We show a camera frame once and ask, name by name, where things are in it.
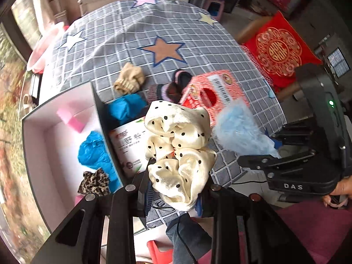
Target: beige sock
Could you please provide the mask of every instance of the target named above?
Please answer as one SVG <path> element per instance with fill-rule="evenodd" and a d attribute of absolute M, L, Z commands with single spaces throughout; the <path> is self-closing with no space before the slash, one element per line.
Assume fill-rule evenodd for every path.
<path fill-rule="evenodd" d="M 119 78 L 114 82 L 114 88 L 121 95 L 132 94 L 139 90 L 144 80 L 142 69 L 128 62 L 121 69 Z"/>

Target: barcode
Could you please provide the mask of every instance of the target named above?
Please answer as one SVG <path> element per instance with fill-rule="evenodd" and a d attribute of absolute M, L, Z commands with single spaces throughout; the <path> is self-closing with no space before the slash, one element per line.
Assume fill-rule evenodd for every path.
<path fill-rule="evenodd" d="M 228 94 L 222 79 L 220 76 L 218 75 L 211 75 L 208 76 L 208 79 L 211 81 L 211 83 L 214 86 L 214 89 L 216 90 L 217 94 L 219 95 L 220 99 L 222 100 L 222 102 L 226 105 L 228 103 L 231 102 L 232 98 L 231 96 Z"/>

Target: polka dot scrunchie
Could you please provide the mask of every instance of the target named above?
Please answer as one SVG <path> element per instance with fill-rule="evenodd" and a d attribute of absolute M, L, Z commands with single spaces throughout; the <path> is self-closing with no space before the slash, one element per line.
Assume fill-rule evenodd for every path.
<path fill-rule="evenodd" d="M 144 124 L 150 131 L 145 157 L 156 159 L 148 166 L 153 188 L 170 206 L 190 211 L 217 156 L 206 147 L 211 134 L 208 112 L 154 101 Z"/>

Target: open box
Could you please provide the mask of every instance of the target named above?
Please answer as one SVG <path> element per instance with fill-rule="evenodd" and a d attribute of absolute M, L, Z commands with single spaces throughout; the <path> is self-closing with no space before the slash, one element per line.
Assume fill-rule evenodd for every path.
<path fill-rule="evenodd" d="M 56 114 L 69 106 L 74 116 L 85 123 L 78 133 Z M 78 162 L 80 144 L 91 131 L 99 132 L 120 183 L 131 183 L 120 167 L 108 133 L 119 123 L 110 117 L 91 82 L 86 82 L 51 98 L 22 119 L 23 151 L 31 189 L 49 231 L 54 231 L 73 209 L 84 171 L 94 170 Z"/>

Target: table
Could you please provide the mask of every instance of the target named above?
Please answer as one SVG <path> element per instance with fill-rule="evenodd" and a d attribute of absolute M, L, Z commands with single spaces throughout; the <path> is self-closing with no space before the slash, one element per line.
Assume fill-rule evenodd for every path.
<path fill-rule="evenodd" d="M 178 44 L 179 56 L 154 60 L 154 53 L 142 49 L 157 39 Z M 145 98 L 152 84 L 171 81 L 182 68 L 192 75 L 229 70 L 250 102 L 250 109 L 262 130 L 276 132 L 286 123 L 269 86 L 233 37 L 207 11 L 175 0 L 117 1 L 75 21 L 56 41 L 44 70 L 40 103 L 62 90 L 91 80 L 103 102 L 118 98 L 113 83 L 126 62 L 140 66 L 146 76 L 139 94 Z M 215 183 L 229 186 L 243 174 L 234 152 L 223 150 L 210 140 L 218 153 L 211 171 Z M 162 205 L 157 197 L 155 206 Z M 149 213 L 149 227 L 179 215 L 174 210 Z"/>

